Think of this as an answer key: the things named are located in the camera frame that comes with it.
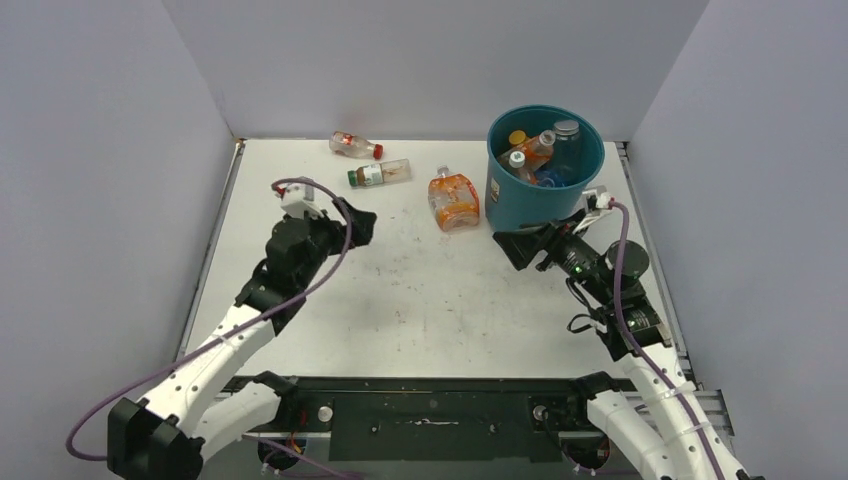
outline orange bottle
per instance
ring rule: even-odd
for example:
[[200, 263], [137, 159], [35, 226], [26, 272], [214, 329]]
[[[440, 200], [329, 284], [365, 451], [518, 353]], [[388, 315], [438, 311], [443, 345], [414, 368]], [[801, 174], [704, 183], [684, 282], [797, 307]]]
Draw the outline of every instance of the orange bottle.
[[427, 188], [430, 208], [445, 232], [480, 222], [480, 201], [471, 180], [460, 173], [452, 173], [446, 165], [439, 167], [438, 175]]
[[512, 152], [521, 152], [527, 159], [527, 168], [535, 172], [542, 165], [548, 163], [554, 154], [554, 142], [556, 135], [552, 130], [545, 130], [533, 138], [528, 138], [523, 143], [516, 145], [498, 157], [498, 162], [506, 167], [509, 165], [509, 156]]

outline white bottle cap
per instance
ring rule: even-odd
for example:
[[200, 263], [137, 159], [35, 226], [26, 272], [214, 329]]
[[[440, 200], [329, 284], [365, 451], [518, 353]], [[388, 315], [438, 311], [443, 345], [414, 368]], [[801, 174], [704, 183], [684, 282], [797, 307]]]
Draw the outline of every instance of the white bottle cap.
[[509, 154], [509, 166], [512, 168], [521, 168], [524, 166], [524, 153], [512, 152]]

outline screw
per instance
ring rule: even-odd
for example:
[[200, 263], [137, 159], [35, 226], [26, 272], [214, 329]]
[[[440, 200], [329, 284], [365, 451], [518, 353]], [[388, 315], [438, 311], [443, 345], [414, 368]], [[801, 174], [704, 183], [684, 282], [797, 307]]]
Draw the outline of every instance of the screw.
[[533, 418], [541, 422], [545, 419], [545, 410], [547, 408], [544, 405], [536, 405], [533, 407]]
[[327, 423], [330, 419], [333, 418], [333, 409], [327, 406], [323, 406], [318, 409], [318, 420]]

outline metal frame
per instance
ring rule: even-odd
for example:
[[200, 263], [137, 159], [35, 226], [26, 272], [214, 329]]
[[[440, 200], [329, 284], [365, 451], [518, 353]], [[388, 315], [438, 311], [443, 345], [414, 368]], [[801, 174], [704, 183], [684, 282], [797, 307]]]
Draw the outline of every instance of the metal frame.
[[183, 329], [183, 336], [180, 339], [180, 349], [177, 351], [177, 358], [186, 354], [188, 348], [188, 340], [191, 337], [191, 329], [194, 328], [194, 320], [197, 318], [197, 309], [200, 307], [200, 299], [203, 296], [203, 288], [206, 286], [206, 279], [209, 277], [209, 269], [212, 266], [212, 257], [215, 255], [215, 247], [218, 245], [218, 238], [221, 236], [221, 228], [224, 226], [224, 217], [227, 216], [227, 208], [230, 206], [230, 197], [233, 193], [233, 187], [236, 184], [236, 176], [241, 167], [241, 159], [244, 156], [244, 148], [247, 140], [239, 138], [236, 140], [233, 159], [230, 162], [230, 171], [227, 174], [227, 181], [224, 183], [224, 191], [221, 193], [221, 203], [218, 205], [218, 213], [215, 216], [215, 226], [212, 228], [212, 234], [209, 237], [209, 243], [206, 244], [206, 252], [203, 255], [203, 263], [200, 267], [200, 275], [197, 278], [197, 287], [194, 289], [194, 296], [191, 299], [191, 308], [189, 308], [188, 316], [186, 317], [186, 325]]
[[671, 301], [671, 292], [668, 289], [668, 283], [665, 281], [663, 274], [660, 256], [657, 254], [657, 248], [651, 238], [651, 232], [642, 215], [642, 209], [639, 207], [639, 197], [636, 189], [633, 186], [633, 180], [630, 175], [630, 158], [627, 156], [627, 144], [624, 142], [615, 142], [618, 149], [618, 158], [621, 161], [621, 167], [624, 169], [624, 177], [627, 179], [627, 186], [630, 188], [630, 195], [633, 197], [633, 210], [636, 212], [636, 219], [642, 227], [642, 236], [645, 238], [645, 249], [651, 258], [651, 268], [654, 270], [654, 275], [657, 277], [657, 286], [660, 289], [660, 299], [663, 302], [668, 326], [674, 335], [674, 341], [677, 344], [677, 351], [682, 355], [687, 355], [686, 342], [683, 339], [683, 331], [680, 329], [680, 323], [677, 321], [677, 313], [674, 310], [674, 304]]

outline bottle label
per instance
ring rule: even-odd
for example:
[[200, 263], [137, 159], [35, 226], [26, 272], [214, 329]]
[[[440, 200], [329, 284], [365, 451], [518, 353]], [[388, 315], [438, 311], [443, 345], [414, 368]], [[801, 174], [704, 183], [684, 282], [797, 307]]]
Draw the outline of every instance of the bottle label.
[[495, 177], [492, 177], [492, 193], [490, 196], [492, 197], [492, 201], [498, 203], [498, 197], [501, 196], [501, 186], [498, 182], [495, 181]]
[[365, 176], [366, 187], [383, 183], [383, 169], [379, 164], [362, 167], [362, 173]]

